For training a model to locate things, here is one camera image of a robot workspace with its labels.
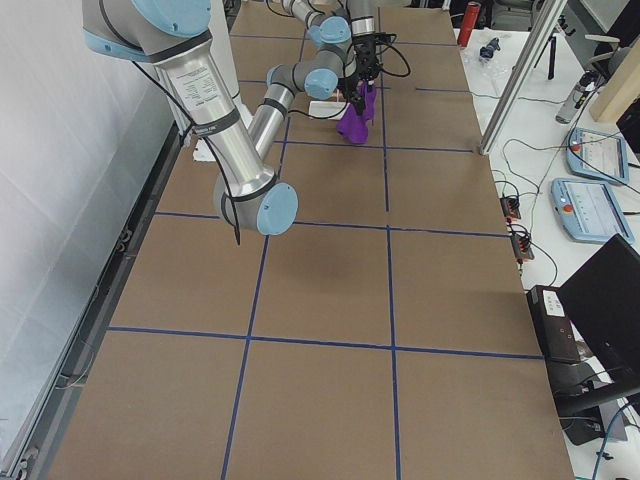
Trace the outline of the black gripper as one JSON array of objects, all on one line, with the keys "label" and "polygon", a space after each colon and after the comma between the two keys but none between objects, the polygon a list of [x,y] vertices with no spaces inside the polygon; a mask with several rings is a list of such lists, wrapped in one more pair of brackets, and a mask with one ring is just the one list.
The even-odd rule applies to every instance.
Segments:
[{"label": "black gripper", "polygon": [[378,33],[355,36],[353,49],[356,57],[356,71],[362,81],[374,81],[382,71],[378,58]]},{"label": "black gripper", "polygon": [[353,106],[356,113],[364,112],[364,98],[360,93],[359,76],[352,74],[341,79],[341,93],[345,101]]}]

